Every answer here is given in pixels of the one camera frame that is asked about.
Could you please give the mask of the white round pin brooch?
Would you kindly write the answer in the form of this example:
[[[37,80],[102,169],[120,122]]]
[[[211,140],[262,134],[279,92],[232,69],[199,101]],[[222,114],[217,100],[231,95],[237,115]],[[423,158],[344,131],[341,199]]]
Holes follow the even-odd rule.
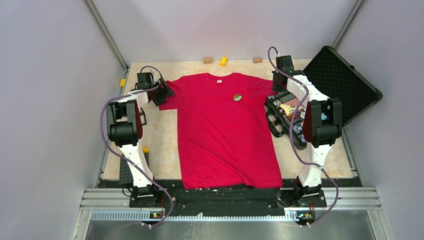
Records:
[[[242,95],[241,94],[235,94],[233,96],[233,100],[236,101],[236,102],[240,101],[241,99],[242,99]]]

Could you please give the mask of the red t-shirt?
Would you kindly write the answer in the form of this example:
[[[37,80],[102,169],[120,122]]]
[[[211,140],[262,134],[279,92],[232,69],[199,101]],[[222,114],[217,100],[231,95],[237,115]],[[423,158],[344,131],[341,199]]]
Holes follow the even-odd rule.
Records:
[[[231,73],[186,75],[169,81],[176,93],[159,106],[177,112],[177,147],[186,189],[280,188],[282,175],[265,102],[267,79]],[[233,97],[241,94],[240,101]]]

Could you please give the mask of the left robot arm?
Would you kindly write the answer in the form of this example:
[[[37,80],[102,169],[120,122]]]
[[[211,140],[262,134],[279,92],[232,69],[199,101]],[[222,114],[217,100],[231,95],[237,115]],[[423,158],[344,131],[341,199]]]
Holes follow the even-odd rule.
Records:
[[[121,151],[118,156],[127,162],[132,176],[131,196],[149,207],[160,202],[161,194],[142,148],[142,107],[149,102],[159,106],[174,95],[161,73],[155,79],[151,72],[139,72],[134,89],[105,107],[107,137]]]

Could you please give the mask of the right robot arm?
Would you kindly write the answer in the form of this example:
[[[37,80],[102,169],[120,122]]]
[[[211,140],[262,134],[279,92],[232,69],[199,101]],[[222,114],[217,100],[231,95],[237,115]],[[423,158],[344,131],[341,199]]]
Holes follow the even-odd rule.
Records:
[[[283,87],[305,107],[302,133],[307,154],[300,174],[295,181],[293,200],[299,206],[307,206],[320,194],[323,165],[336,139],[342,135],[342,102],[320,92],[307,76],[295,71],[289,55],[278,56],[272,65],[282,76],[277,86]]]

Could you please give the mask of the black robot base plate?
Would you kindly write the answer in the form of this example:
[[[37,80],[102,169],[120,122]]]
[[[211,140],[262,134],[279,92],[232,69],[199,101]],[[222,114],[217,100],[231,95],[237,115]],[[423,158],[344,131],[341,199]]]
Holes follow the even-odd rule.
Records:
[[[245,184],[218,188],[186,189],[181,180],[159,180],[163,190],[152,187],[152,196],[136,195],[130,190],[131,208],[158,208],[158,216],[171,212],[172,217],[265,217],[283,216],[285,208],[318,209],[330,207],[334,200],[321,192],[298,198],[295,179],[284,179],[282,188],[254,188]]]

